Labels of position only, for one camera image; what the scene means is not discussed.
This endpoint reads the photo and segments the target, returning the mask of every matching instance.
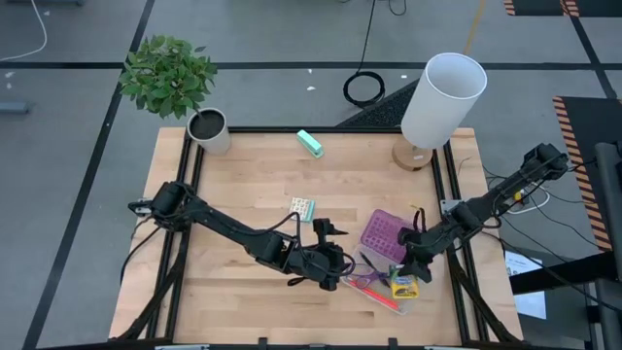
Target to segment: white cable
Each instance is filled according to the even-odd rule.
[[[523,210],[519,210],[519,211],[515,211],[515,212],[513,212],[511,210],[508,210],[506,213],[512,214],[512,215],[525,214],[527,212],[531,212],[532,210],[536,210],[536,209],[541,208],[544,205],[546,205],[546,203],[548,203],[548,201],[551,199],[551,194],[549,194],[545,189],[543,189],[542,186],[540,186],[539,188],[541,190],[543,190],[544,193],[546,193],[546,199],[544,199],[543,202],[541,202],[540,204],[537,204],[537,205],[535,205],[535,206],[533,206],[531,208],[527,208],[527,209],[523,209]]]
[[[43,29],[43,45],[41,46],[41,48],[33,51],[33,52],[28,52],[28,53],[24,53],[24,54],[20,54],[17,56],[12,56],[12,57],[4,57],[4,58],[0,58],[0,62],[6,61],[6,60],[10,60],[10,59],[17,59],[17,58],[22,58],[22,57],[26,57],[28,55],[31,55],[33,53],[38,53],[39,51],[41,51],[47,44],[48,44],[48,32],[46,31],[46,26],[43,24],[43,20],[41,19],[41,15],[39,15],[39,10],[37,10],[37,5],[35,4],[35,0],[30,0],[30,2],[32,2],[32,8],[35,9],[35,14],[37,15],[37,19],[39,20],[39,23],[41,24],[41,29]]]

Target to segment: plant pot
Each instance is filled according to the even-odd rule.
[[[188,135],[210,155],[224,155],[231,146],[225,114],[216,108],[203,108],[188,120]]]

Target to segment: white lamp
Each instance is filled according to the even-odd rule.
[[[484,69],[459,53],[432,57],[401,120],[403,138],[393,159],[406,170],[418,170],[432,159],[465,118],[488,82]]]

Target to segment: lamp base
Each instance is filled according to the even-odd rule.
[[[408,171],[417,171],[432,160],[432,150],[413,146],[402,137],[393,145],[391,156],[400,168]]]

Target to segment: scissors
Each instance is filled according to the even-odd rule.
[[[363,258],[366,265],[358,264],[358,266],[361,266],[361,267],[367,266],[369,267],[371,271],[367,274],[352,273],[353,276],[357,277],[357,280],[356,280],[357,287],[359,287],[360,289],[364,289],[367,286],[369,286],[372,282],[374,282],[375,280],[380,280],[380,283],[382,283],[383,286],[387,288],[391,288],[391,285],[387,281],[387,279],[389,278],[389,273],[378,271],[376,266],[374,266],[373,263],[371,263],[371,260],[365,254],[363,253],[360,253],[360,254],[361,254],[361,258]]]

